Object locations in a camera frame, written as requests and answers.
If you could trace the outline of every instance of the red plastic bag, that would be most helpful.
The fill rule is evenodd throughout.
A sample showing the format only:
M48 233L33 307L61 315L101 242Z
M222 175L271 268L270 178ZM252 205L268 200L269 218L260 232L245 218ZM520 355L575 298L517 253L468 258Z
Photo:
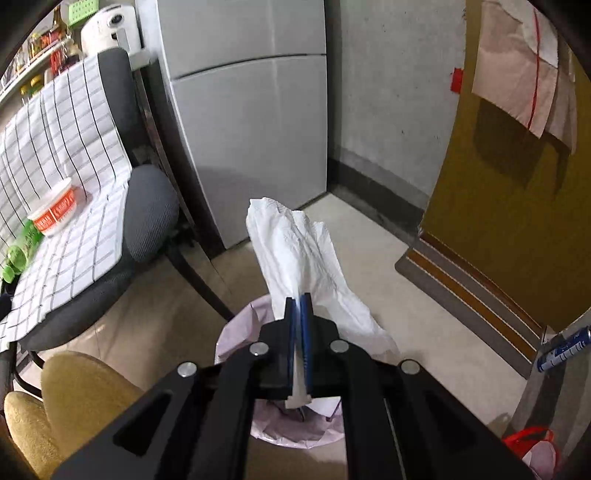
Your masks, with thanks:
M522 459L537 478L551 479L560 461L554 433L545 427L530 427L503 439L505 445Z

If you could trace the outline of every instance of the checkered tablecloth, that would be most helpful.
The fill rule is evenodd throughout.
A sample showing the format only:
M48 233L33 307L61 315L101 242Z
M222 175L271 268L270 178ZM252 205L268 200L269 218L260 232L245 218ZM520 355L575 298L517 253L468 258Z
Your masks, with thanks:
M0 351L118 262L130 174L96 56L62 73L8 122L0 134L2 258L32 203L58 181L72 178L79 205L21 276L12 312L0 320Z

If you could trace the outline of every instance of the shelf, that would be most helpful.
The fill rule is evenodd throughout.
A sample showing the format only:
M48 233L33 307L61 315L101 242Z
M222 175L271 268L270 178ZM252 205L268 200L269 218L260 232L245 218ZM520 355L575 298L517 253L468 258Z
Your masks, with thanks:
M19 92L20 87L27 82L27 79L31 79L33 73L35 73L41 66L45 65L49 61L52 53L64 47L65 45L68 45L68 43L71 43L72 41L72 38L65 38L64 40L54 42L52 45L43 50L35 60L24 67L20 73L18 73L11 80L11 82L6 85L2 93L0 93L0 108L6 99L8 99L14 92Z

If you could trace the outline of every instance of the white appliance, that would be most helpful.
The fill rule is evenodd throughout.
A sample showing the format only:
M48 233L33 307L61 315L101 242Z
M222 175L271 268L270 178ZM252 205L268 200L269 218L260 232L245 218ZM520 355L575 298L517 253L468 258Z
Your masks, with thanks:
M109 48L121 47L134 54L141 49L135 8L132 5L110 5L99 10L80 32L82 52L87 56Z
M136 6L144 47L160 61L184 150L225 247L248 236L251 198L295 209L326 191L323 0Z

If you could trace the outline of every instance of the metal screw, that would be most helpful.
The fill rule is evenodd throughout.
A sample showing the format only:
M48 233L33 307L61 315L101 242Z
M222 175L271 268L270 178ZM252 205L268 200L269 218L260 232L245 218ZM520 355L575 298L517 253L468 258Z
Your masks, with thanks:
M253 343L249 350L254 356L260 356L269 351L269 346L265 342L257 342Z
M330 349L334 353L345 353L347 350L349 350L349 344L344 340L333 340L330 343Z
M177 373L183 378L192 377L197 373L197 365L193 362L185 362L178 366Z
M416 375L421 371L421 365L416 363L414 360L405 360L400 365L400 369L407 375Z

